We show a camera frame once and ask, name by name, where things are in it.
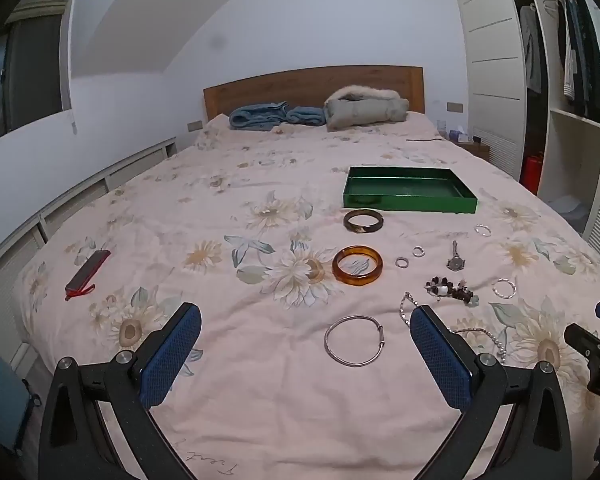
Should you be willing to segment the silver wrist watch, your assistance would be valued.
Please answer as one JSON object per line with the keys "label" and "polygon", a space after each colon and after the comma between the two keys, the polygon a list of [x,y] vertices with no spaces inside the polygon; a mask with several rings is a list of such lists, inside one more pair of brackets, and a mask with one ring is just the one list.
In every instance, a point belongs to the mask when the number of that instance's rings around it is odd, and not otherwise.
{"label": "silver wrist watch", "polygon": [[446,263],[446,267],[452,272],[460,272],[466,266],[466,260],[458,253],[458,244],[456,240],[452,241],[452,257]]}

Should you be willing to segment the thin silver bangle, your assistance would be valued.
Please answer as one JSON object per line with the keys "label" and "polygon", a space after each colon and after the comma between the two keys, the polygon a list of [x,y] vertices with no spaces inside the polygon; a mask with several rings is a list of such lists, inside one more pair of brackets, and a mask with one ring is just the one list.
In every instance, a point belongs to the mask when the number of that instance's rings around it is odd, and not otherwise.
{"label": "thin silver bangle", "polygon": [[335,362],[350,368],[369,366],[385,349],[381,322],[366,315],[350,315],[333,322],[324,333],[324,350]]}

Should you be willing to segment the amber orange bangle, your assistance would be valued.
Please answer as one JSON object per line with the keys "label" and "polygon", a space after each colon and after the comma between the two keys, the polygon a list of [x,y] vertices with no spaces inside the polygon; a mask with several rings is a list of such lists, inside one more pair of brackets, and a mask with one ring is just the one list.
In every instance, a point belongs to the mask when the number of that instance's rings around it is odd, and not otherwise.
{"label": "amber orange bangle", "polygon": [[332,259],[332,274],[337,281],[365,286],[377,281],[384,270],[381,255],[375,249],[353,245],[342,248]]}

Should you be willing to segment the dark brown bangle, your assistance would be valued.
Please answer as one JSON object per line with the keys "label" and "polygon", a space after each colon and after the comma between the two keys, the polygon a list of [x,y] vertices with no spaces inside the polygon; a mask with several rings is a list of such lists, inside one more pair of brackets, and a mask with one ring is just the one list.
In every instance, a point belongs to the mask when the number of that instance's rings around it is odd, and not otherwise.
{"label": "dark brown bangle", "polygon": [[381,230],[385,220],[382,214],[376,210],[355,209],[344,215],[342,223],[349,232],[370,234]]}

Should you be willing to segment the green jewelry tray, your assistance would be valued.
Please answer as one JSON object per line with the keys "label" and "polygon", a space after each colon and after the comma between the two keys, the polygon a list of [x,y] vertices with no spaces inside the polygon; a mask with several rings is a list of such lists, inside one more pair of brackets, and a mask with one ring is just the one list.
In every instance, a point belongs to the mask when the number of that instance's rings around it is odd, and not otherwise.
{"label": "green jewelry tray", "polygon": [[351,167],[342,194],[346,208],[474,214],[478,198],[448,168]]}

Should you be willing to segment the red box in wardrobe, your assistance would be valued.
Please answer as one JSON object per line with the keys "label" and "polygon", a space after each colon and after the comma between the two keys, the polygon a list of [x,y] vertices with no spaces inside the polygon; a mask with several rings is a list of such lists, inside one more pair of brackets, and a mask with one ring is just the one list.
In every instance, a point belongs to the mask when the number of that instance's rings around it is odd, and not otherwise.
{"label": "red box in wardrobe", "polygon": [[532,194],[538,194],[543,167],[543,155],[529,155],[524,159],[520,183]]}

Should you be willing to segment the red black phone case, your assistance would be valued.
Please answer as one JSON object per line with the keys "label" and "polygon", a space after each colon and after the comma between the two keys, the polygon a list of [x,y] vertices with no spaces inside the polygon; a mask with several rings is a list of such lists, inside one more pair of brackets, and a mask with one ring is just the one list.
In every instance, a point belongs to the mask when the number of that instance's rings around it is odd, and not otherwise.
{"label": "red black phone case", "polygon": [[74,277],[65,286],[65,300],[86,296],[95,290],[93,278],[104,262],[111,256],[110,250],[96,250],[88,258]]}

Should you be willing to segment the wooden nightstand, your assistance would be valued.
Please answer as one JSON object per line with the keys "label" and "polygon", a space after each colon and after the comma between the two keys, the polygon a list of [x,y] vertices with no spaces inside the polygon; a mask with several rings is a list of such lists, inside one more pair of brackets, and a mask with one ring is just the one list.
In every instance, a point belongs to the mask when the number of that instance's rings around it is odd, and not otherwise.
{"label": "wooden nightstand", "polygon": [[459,148],[468,151],[471,155],[490,162],[490,146],[481,142],[462,142],[457,143]]}

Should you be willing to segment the hanging dark clothes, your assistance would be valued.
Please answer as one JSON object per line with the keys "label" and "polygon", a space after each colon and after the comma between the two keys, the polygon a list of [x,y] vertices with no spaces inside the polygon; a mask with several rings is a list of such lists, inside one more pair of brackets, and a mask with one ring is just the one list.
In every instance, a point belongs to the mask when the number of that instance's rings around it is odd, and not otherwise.
{"label": "hanging dark clothes", "polygon": [[562,95],[574,114],[600,123],[600,47],[585,0],[557,0]]}

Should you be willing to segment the blue tissue box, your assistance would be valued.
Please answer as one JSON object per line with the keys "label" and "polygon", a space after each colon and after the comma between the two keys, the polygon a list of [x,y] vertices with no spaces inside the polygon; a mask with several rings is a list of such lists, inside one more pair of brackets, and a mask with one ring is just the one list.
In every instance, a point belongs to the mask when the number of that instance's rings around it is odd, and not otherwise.
{"label": "blue tissue box", "polygon": [[471,137],[462,129],[450,129],[449,130],[449,140],[454,143],[471,143]]}

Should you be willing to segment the grey hanging shirt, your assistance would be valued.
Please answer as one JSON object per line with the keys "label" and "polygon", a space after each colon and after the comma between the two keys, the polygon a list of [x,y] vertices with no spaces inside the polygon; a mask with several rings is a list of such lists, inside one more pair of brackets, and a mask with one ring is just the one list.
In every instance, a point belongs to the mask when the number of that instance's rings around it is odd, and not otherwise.
{"label": "grey hanging shirt", "polygon": [[536,94],[542,93],[542,66],[539,38],[539,24],[532,4],[519,10],[524,65],[526,66],[527,88]]}

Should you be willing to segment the pink floral bed cover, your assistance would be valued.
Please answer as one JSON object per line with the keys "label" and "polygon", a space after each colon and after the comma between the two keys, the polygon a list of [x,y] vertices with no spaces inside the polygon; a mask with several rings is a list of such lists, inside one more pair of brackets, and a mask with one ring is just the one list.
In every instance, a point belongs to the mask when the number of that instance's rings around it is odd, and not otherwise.
{"label": "pink floral bed cover", "polygon": [[[474,214],[383,211],[384,227],[349,232],[351,167],[448,168],[477,196]],[[466,260],[446,267],[452,241]],[[362,245],[377,281],[337,281],[332,259]],[[96,252],[111,256],[94,292],[65,286]],[[430,278],[461,282],[475,304],[431,305],[478,352],[555,367],[569,417],[573,474],[587,477],[600,398],[564,341],[578,323],[600,337],[600,255],[550,206],[488,162],[406,122],[330,132],[234,131],[214,118],[195,144],[67,220],[17,278],[15,317],[47,367],[64,356],[106,362],[134,350],[184,302],[202,332],[163,404],[159,427],[201,479],[409,479],[456,421],[401,321],[430,300]],[[350,368],[324,333],[376,318],[385,349]]]}

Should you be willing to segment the white wardrobe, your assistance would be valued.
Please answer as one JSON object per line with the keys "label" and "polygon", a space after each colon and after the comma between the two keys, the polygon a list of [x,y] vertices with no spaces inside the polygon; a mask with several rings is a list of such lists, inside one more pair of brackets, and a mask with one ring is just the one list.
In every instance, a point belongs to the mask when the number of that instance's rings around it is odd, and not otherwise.
{"label": "white wardrobe", "polygon": [[600,8],[457,0],[468,131],[600,254]]}

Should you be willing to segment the beige fur-trimmed jacket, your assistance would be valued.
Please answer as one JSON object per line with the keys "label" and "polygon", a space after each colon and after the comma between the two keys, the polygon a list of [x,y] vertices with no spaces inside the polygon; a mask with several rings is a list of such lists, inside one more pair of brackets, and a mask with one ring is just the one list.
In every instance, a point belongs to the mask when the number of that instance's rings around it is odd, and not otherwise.
{"label": "beige fur-trimmed jacket", "polygon": [[404,122],[410,108],[410,101],[396,90],[352,84],[327,98],[323,110],[327,129],[337,131]]}

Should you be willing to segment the dark window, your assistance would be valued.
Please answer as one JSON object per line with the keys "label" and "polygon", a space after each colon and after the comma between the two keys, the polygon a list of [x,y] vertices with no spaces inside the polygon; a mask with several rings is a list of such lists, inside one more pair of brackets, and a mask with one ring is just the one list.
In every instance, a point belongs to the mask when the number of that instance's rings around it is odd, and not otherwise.
{"label": "dark window", "polygon": [[0,138],[71,108],[72,0],[21,0],[0,30]]}

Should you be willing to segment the blue folded blanket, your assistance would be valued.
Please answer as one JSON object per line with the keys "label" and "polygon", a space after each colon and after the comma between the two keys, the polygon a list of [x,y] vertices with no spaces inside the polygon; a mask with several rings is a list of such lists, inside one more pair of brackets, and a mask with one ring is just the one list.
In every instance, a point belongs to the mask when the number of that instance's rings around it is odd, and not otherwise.
{"label": "blue folded blanket", "polygon": [[246,105],[230,113],[234,130],[271,131],[283,124],[319,127],[326,124],[326,118],[321,107],[290,107],[286,102]]}

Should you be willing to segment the wooden headboard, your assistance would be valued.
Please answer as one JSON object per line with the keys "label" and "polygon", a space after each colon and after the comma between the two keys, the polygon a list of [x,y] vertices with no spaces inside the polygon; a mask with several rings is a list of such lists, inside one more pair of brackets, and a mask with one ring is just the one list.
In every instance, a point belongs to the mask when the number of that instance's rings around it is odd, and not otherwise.
{"label": "wooden headboard", "polygon": [[287,102],[290,106],[322,106],[340,88],[357,84],[390,89],[425,113],[424,70],[401,65],[341,65],[284,70],[253,76],[204,89],[207,118],[229,115],[235,108],[260,103]]}

